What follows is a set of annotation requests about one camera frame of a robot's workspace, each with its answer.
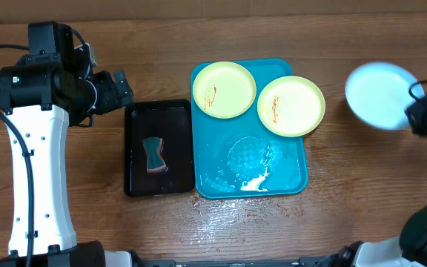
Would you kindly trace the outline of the light blue plate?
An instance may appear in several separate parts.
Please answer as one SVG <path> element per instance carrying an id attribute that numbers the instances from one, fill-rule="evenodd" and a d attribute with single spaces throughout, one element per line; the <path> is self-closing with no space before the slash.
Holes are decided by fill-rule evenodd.
<path id="1" fill-rule="evenodd" d="M 387 62 L 370 62 L 356 68 L 345 83 L 345 97 L 364 123 L 387 131 L 409 127 L 406 108 L 414 104 L 408 90 L 417 78 Z"/>

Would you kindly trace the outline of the teal and orange sponge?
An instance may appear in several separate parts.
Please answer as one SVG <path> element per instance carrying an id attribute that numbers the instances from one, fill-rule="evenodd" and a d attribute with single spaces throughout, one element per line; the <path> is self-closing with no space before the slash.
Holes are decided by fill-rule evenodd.
<path id="1" fill-rule="evenodd" d="M 148 173 L 166 171 L 167 165 L 162 157 L 164 141 L 160 137 L 149 137 L 142 140 L 146 154 L 146 170 Z"/>

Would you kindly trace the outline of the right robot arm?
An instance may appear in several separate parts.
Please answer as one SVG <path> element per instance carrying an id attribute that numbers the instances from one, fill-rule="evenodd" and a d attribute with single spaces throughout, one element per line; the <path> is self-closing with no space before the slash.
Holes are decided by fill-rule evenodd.
<path id="1" fill-rule="evenodd" d="M 385 90 L 356 92 L 348 89 L 346 101 L 363 122 L 383 130 L 410 128 L 427 137 L 427 95 Z M 427 206 L 406 222 L 399 237 L 380 243 L 357 241 L 342 251 L 321 258 L 314 266 L 427 266 Z"/>

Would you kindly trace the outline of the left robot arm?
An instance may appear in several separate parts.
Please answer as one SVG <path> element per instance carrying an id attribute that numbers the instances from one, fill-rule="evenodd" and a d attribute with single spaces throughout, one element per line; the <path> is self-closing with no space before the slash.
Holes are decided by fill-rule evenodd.
<path id="1" fill-rule="evenodd" d="M 122 71 L 93 72 L 90 45 L 66 24 L 32 23 L 29 52 L 0 70 L 0 117 L 13 161 L 13 228 L 0 266 L 133 266 L 130 251 L 79 243 L 67 199 L 67 130 L 130 104 Z"/>

